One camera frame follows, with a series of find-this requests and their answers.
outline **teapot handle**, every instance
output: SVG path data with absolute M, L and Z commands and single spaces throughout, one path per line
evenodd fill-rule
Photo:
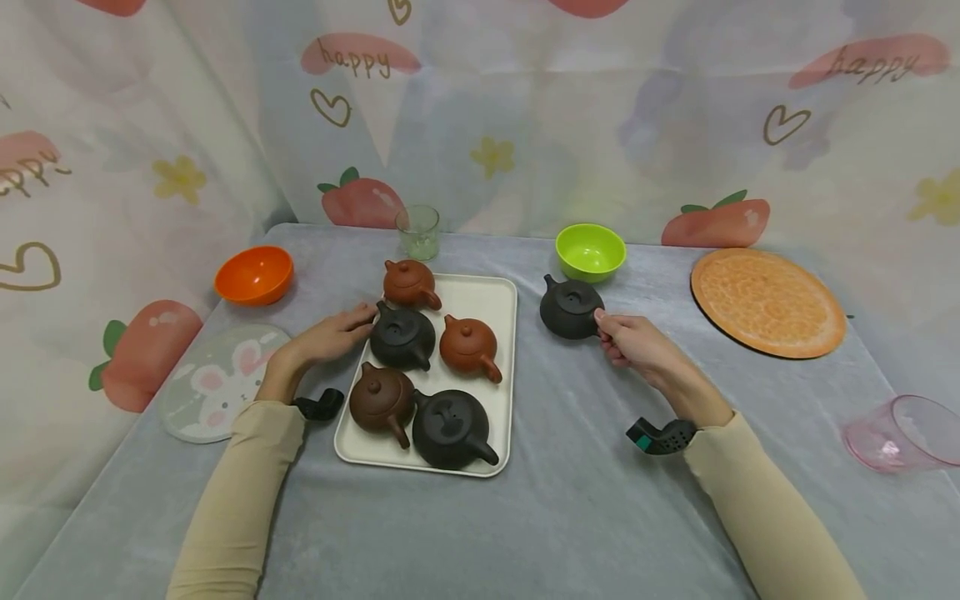
M 417 406 L 417 410 L 423 410 L 423 407 L 430 401 L 430 398 L 432 398 L 432 396 L 428 396 L 416 388 L 414 392 L 410 394 L 410 399 L 413 400 L 414 405 Z
M 466 442 L 473 454 L 488 465 L 496 466 L 500 462 L 500 457 L 496 455 L 496 452 L 486 441 L 479 440 L 471 435 L 467 437 Z
M 424 352 L 422 348 L 414 348 L 413 354 L 417 366 L 423 371 L 430 371 L 430 359 L 427 357 L 426 352 Z
M 403 427 L 400 426 L 400 421 L 396 420 L 396 415 L 390 415 L 387 417 L 387 424 L 390 425 L 390 431 L 393 432 L 396 441 L 400 444 L 400 447 L 406 450 L 410 447 L 410 438 L 407 437 L 407 432 L 403 430 Z
M 500 383 L 503 381 L 503 373 L 500 372 L 500 369 L 496 366 L 496 363 L 491 360 L 490 356 L 484 354 L 480 357 L 480 365 L 483 367 L 484 374 L 487 378 L 493 383 Z
M 440 310 L 441 306 L 443 306 L 440 302 L 440 297 L 437 296 L 437 293 L 433 290 L 422 290 L 420 294 L 423 296 L 424 303 L 433 310 Z

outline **pink plastic cup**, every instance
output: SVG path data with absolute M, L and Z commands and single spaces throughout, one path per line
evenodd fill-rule
M 960 467 L 960 415 L 921 396 L 897 396 L 847 424 L 843 441 L 881 473 Z

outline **rabbit face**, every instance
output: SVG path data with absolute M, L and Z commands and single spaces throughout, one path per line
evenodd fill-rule
M 245 340 L 233 350 L 233 375 L 217 365 L 204 365 L 194 371 L 190 386 L 205 398 L 197 422 L 181 432 L 212 442 L 229 437 L 233 420 L 253 400 L 263 382 L 269 357 L 262 354 L 255 340 Z

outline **person's left hand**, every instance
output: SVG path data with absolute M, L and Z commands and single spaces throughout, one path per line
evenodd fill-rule
M 332 315 L 313 325 L 282 350 L 305 364 L 335 360 L 370 336 L 375 316 L 376 306 L 360 302 L 353 310 Z

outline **flower print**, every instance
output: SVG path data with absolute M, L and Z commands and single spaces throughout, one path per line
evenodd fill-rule
M 172 198 L 180 194 L 189 204 L 196 206 L 200 203 L 197 190 L 206 185 L 206 175 L 197 169 L 189 156 L 177 156 L 172 164 L 166 160 L 156 160 L 154 172 L 163 178 L 154 188 L 154 196 Z
M 509 173 L 514 170 L 514 142 L 496 142 L 492 137 L 484 136 L 480 140 L 480 148 L 470 151 L 470 158 L 484 168 L 488 180 L 497 171 Z
M 920 202 L 914 206 L 907 219 L 919 221 L 933 215 L 944 226 L 960 225 L 960 168 L 953 169 L 938 183 L 934 178 L 925 178 L 917 183 Z

